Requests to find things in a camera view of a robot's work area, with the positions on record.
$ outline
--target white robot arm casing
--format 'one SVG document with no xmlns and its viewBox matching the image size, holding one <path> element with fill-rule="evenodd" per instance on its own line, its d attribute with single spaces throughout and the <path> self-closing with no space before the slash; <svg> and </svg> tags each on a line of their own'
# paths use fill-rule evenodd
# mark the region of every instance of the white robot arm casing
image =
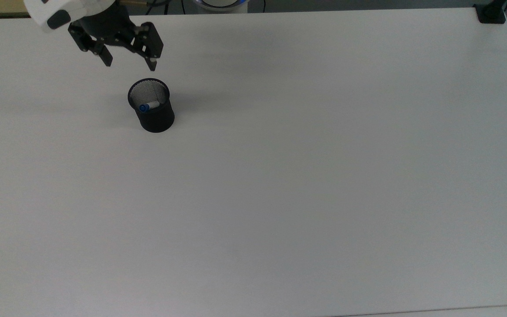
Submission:
<svg viewBox="0 0 507 317">
<path fill-rule="evenodd" d="M 96 15 L 115 0 L 24 0 L 26 10 L 45 32 L 50 32 L 83 18 Z"/>
</svg>

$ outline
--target black mesh pen holder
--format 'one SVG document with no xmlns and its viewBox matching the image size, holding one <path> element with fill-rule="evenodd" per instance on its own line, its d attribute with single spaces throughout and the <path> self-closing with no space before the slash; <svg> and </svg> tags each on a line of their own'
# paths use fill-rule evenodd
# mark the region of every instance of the black mesh pen holder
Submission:
<svg viewBox="0 0 507 317">
<path fill-rule="evenodd" d="M 142 128 L 149 132 L 164 132 L 175 120 L 169 102 L 169 89 L 161 80 L 145 78 L 135 82 L 129 89 L 129 104 Z"/>
</svg>

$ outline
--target black clamp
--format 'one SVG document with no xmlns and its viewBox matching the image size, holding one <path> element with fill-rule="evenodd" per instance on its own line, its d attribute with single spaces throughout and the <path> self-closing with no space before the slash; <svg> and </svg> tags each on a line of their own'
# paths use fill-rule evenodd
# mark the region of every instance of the black clamp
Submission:
<svg viewBox="0 0 507 317">
<path fill-rule="evenodd" d="M 507 0 L 493 0 L 489 4 L 475 4 L 473 7 L 477 9 L 477 16 L 480 23 L 485 24 L 504 24 L 506 16 L 503 13 L 504 4 Z"/>
</svg>

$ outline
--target cable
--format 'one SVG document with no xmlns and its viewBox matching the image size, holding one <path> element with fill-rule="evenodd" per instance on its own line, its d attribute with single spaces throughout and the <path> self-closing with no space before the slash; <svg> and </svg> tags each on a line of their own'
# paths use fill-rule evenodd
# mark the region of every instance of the cable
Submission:
<svg viewBox="0 0 507 317">
<path fill-rule="evenodd" d="M 154 4 L 157 0 L 154 0 L 151 4 L 150 4 L 150 7 L 148 8 L 148 11 L 146 12 L 146 15 L 150 14 L 150 11 L 151 9 L 154 7 Z"/>
</svg>

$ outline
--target black bracket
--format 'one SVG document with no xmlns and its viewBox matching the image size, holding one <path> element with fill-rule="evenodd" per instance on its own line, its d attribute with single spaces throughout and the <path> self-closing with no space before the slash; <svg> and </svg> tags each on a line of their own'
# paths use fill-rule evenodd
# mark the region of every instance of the black bracket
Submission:
<svg viewBox="0 0 507 317">
<path fill-rule="evenodd" d="M 478 20 L 485 24 L 504 24 L 506 16 L 503 13 L 503 5 L 507 0 L 493 0 L 489 4 L 475 4 Z"/>
<path fill-rule="evenodd" d="M 106 66 L 111 66 L 111 56 L 107 46 L 122 46 L 130 52 L 137 53 L 145 58 L 151 71 L 157 66 L 157 59 L 161 56 L 163 42 L 158 31 L 151 22 L 145 22 L 141 26 L 132 24 L 128 29 L 123 29 L 111 36 L 96 38 L 95 40 L 86 32 L 79 22 L 72 22 L 68 32 L 83 52 L 93 52 L 99 56 Z"/>
</svg>

